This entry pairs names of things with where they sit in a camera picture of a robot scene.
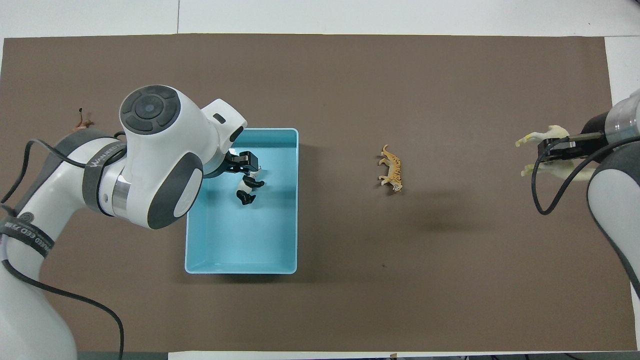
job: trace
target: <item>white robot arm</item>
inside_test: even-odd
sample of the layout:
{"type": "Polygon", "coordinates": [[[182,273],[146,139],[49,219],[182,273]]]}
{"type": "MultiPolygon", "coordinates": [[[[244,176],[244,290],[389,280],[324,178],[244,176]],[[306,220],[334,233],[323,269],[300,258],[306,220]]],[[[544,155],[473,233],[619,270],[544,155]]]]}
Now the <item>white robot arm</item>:
{"type": "MultiPolygon", "coordinates": [[[[55,146],[61,156],[49,155],[13,216],[0,223],[3,264],[37,281],[76,210],[88,206],[159,229],[186,214],[203,177],[257,170],[250,152],[228,152],[247,123],[220,99],[200,109],[174,88],[146,86],[126,97],[120,121],[126,143],[83,129],[55,146]]],[[[71,332],[40,289],[2,268],[0,289],[3,359],[77,357],[71,332]]]]}
{"type": "Polygon", "coordinates": [[[540,140],[538,160],[530,169],[538,211],[549,214],[571,180],[586,170],[584,166],[592,160],[599,162],[587,188],[589,210],[640,296],[640,90],[589,120],[581,134],[540,140]],[[535,192],[538,167],[544,161],[553,167],[558,161],[577,158],[586,159],[567,177],[551,206],[542,210],[535,192]]]}

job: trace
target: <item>brown paper mat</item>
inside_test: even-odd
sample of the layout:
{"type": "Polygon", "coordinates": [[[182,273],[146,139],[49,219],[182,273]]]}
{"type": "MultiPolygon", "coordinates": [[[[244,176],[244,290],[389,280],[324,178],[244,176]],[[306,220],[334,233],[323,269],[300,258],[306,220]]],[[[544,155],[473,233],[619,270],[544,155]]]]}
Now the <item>brown paper mat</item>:
{"type": "MultiPolygon", "coordinates": [[[[152,83],[201,106],[221,97],[250,127],[300,131],[299,267],[189,275],[184,220],[151,231],[82,210],[42,280],[112,307],[127,350],[635,350],[629,283],[586,184],[537,214],[520,177],[536,147],[514,147],[611,107],[602,38],[7,39],[2,187],[29,138],[56,142],[79,107],[118,131],[124,97],[152,83]],[[377,181],[386,143],[402,193],[377,181]]],[[[548,204],[560,181],[540,182],[548,204]]],[[[49,298],[80,350],[116,349],[107,315],[49,298]]]]}

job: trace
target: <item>black cable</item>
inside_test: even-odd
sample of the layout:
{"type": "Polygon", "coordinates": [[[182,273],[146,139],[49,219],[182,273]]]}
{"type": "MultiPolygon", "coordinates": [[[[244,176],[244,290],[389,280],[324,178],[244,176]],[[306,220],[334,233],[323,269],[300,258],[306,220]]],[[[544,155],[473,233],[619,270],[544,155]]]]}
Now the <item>black cable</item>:
{"type": "MultiPolygon", "coordinates": [[[[51,152],[55,156],[59,157],[62,161],[66,162],[66,163],[70,163],[71,165],[79,167],[79,168],[84,168],[85,167],[85,164],[79,163],[77,161],[69,159],[64,154],[62,154],[60,151],[58,151],[54,147],[51,147],[49,144],[45,143],[42,140],[39,140],[39,139],[29,140],[27,142],[27,145],[24,148],[24,158],[22,160],[22,169],[20,171],[20,175],[18,176],[16,181],[13,183],[11,189],[2,198],[2,201],[0,201],[0,207],[2,207],[7,213],[9,213],[9,215],[11,215],[13,217],[17,217],[16,211],[13,208],[11,208],[10,206],[7,206],[5,204],[5,202],[13,195],[13,193],[16,191],[16,189],[18,188],[18,186],[20,185],[20,183],[24,179],[24,176],[25,176],[25,174],[27,172],[27,168],[28,168],[28,165],[29,165],[29,155],[31,153],[31,146],[33,146],[34,143],[39,143],[40,145],[44,146],[47,150],[49,150],[49,152],[51,152]]],[[[109,159],[106,162],[105,165],[110,165],[110,164],[118,161],[126,153],[127,153],[127,148],[122,149],[121,151],[119,151],[119,154],[116,154],[111,159],[109,159]]],[[[16,270],[13,267],[13,265],[11,265],[11,263],[9,262],[8,259],[2,260],[2,264],[3,264],[4,268],[10,274],[12,274],[18,280],[20,280],[20,281],[22,281],[22,282],[24,282],[26,284],[35,286],[37,288],[40,288],[40,289],[45,290],[45,291],[49,291],[49,292],[57,294],[57,295],[68,297],[70,299],[80,300],[80,301],[85,302],[85,303],[87,303],[89,305],[93,305],[93,306],[105,311],[107,314],[111,315],[111,317],[118,324],[118,330],[120,331],[120,350],[118,351],[118,360],[122,360],[122,355],[124,353],[124,326],[122,325],[122,321],[120,320],[118,315],[113,310],[111,310],[110,308],[106,307],[105,305],[102,305],[101,303],[99,303],[99,302],[97,302],[95,300],[89,299],[88,297],[84,297],[82,295],[70,293],[68,291],[57,289],[57,288],[54,288],[53,286],[49,286],[49,285],[46,285],[46,284],[44,284],[42,282],[36,281],[36,280],[34,280],[34,279],[22,274],[18,270],[16,270]]]]}
{"type": "Polygon", "coordinates": [[[556,193],[556,196],[551,202],[551,205],[549,205],[549,207],[546,210],[543,210],[542,207],[540,206],[540,202],[538,201],[538,193],[536,191],[536,174],[538,173],[538,167],[540,166],[540,162],[542,161],[542,159],[547,155],[547,153],[549,152],[549,150],[551,150],[551,148],[553,148],[559,143],[568,142],[568,141],[570,141],[569,136],[564,137],[562,139],[558,139],[550,143],[542,152],[542,154],[538,156],[538,159],[536,160],[536,164],[533,166],[533,173],[531,174],[531,195],[533,196],[533,203],[536,205],[536,209],[542,215],[548,215],[551,213],[551,211],[553,211],[556,208],[556,205],[560,201],[560,198],[564,194],[564,191],[567,189],[567,187],[569,187],[569,184],[573,181],[573,178],[576,177],[576,175],[578,175],[578,173],[584,167],[589,165],[589,163],[591,163],[594,159],[596,159],[597,157],[601,156],[606,152],[609,152],[617,147],[626,145],[628,143],[640,141],[640,136],[634,136],[632,138],[627,138],[627,139],[618,141],[616,143],[609,144],[605,147],[602,147],[601,149],[598,149],[593,154],[589,155],[586,159],[584,159],[582,163],[580,163],[580,165],[575,167],[575,169],[571,172],[571,174],[569,174],[569,176],[564,180],[564,182],[560,186],[560,189],[558,189],[558,192],[556,193]]]}
{"type": "Polygon", "coordinates": [[[15,213],[15,210],[11,206],[0,204],[0,207],[2,207],[10,216],[13,216],[14,218],[18,216],[18,214],[15,213]]]}
{"type": "Polygon", "coordinates": [[[567,354],[567,353],[564,353],[564,354],[567,355],[568,357],[572,358],[572,359],[575,359],[575,360],[583,360],[583,359],[581,359],[579,357],[575,357],[575,356],[573,356],[571,354],[567,354]]]}
{"type": "Polygon", "coordinates": [[[31,153],[31,146],[33,146],[34,143],[39,143],[40,145],[44,146],[47,150],[49,150],[49,152],[59,157],[65,163],[70,163],[75,167],[84,168],[83,163],[79,163],[77,161],[69,159],[63,153],[51,147],[48,143],[45,143],[44,141],[39,139],[29,140],[27,142],[27,145],[24,147],[24,157],[22,159],[22,170],[20,170],[20,176],[18,176],[18,179],[16,179],[16,181],[13,183],[13,186],[11,187],[9,192],[7,192],[2,200],[0,200],[1,203],[5,203],[11,197],[11,195],[13,195],[15,190],[18,188],[18,185],[20,185],[20,183],[24,179],[24,175],[27,173],[27,167],[29,166],[29,154],[31,153]]]}
{"type": "Polygon", "coordinates": [[[118,330],[120,330],[120,350],[118,353],[118,360],[122,360],[122,354],[124,352],[124,327],[122,326],[122,321],[120,320],[120,318],[118,317],[118,315],[111,310],[110,308],[102,305],[101,303],[89,299],[88,297],[84,297],[82,295],[78,295],[78,294],[74,294],[74,293],[70,293],[68,291],[65,290],[61,290],[58,288],[54,288],[53,286],[49,286],[46,284],[43,284],[40,281],[36,281],[28,276],[25,276],[23,273],[19,272],[18,270],[16,270],[11,263],[9,263],[9,260],[3,260],[2,264],[4,265],[4,268],[10,273],[12,274],[14,277],[18,278],[20,281],[22,282],[26,282],[29,285],[35,286],[36,288],[40,288],[43,289],[45,291],[48,291],[50,293],[54,293],[57,295],[62,295],[64,297],[68,297],[71,299],[75,299],[75,300],[80,300],[82,302],[85,302],[89,305],[93,305],[97,308],[99,308],[100,310],[105,311],[107,314],[111,315],[111,317],[116,320],[116,323],[118,324],[118,330]]]}

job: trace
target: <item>circular button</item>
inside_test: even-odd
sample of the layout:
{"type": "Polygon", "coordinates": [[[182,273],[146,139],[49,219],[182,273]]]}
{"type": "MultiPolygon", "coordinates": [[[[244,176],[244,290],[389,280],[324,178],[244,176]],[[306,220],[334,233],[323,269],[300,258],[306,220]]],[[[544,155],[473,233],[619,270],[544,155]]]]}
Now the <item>circular button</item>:
{"type": "Polygon", "coordinates": [[[125,123],[129,125],[129,127],[138,130],[138,131],[151,131],[154,129],[154,125],[149,121],[140,120],[133,115],[129,115],[125,123]]]}
{"type": "Polygon", "coordinates": [[[164,107],[164,111],[156,118],[158,125],[165,126],[169,124],[171,120],[173,120],[173,116],[175,115],[178,106],[176,105],[175,101],[172,100],[173,99],[165,100],[166,106],[164,107]]]}
{"type": "Polygon", "coordinates": [[[139,91],[134,91],[131,95],[127,96],[125,101],[122,103],[122,113],[126,114],[131,111],[133,107],[133,103],[140,97],[142,94],[139,91]]]}
{"type": "Polygon", "coordinates": [[[144,95],[136,101],[136,115],[143,119],[153,119],[158,116],[164,106],[162,100],[153,95],[144,95]]]}

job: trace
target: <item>plastic container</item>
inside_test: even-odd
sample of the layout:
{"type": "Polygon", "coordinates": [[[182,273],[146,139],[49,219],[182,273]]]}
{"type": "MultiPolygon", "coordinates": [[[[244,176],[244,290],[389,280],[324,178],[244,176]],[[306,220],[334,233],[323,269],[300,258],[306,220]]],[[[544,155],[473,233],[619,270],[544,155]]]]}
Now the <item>plastic container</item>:
{"type": "Polygon", "coordinates": [[[298,267],[298,131],[245,129],[235,151],[262,170],[253,203],[236,197],[242,174],[204,179],[187,214],[184,269],[190,274],[293,274],[298,267]]]}

